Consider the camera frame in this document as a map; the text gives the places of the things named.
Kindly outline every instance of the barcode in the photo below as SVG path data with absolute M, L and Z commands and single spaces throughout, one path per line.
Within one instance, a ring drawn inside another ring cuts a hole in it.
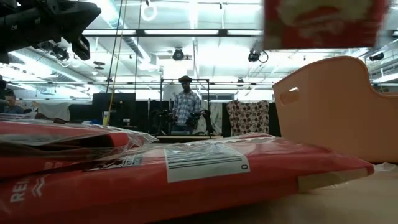
M 168 182 L 250 172 L 245 155 L 224 144 L 165 148 Z

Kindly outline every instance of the red package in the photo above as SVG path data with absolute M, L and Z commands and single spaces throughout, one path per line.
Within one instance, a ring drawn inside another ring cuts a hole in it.
M 388 0 L 265 0 L 264 48 L 373 47 Z
M 374 172 L 372 164 L 322 147 L 272 136 L 247 140 L 174 144 L 10 180 L 0 184 L 0 222 L 154 222 Z
M 101 126 L 0 121 L 0 178 L 92 161 L 155 140 Z

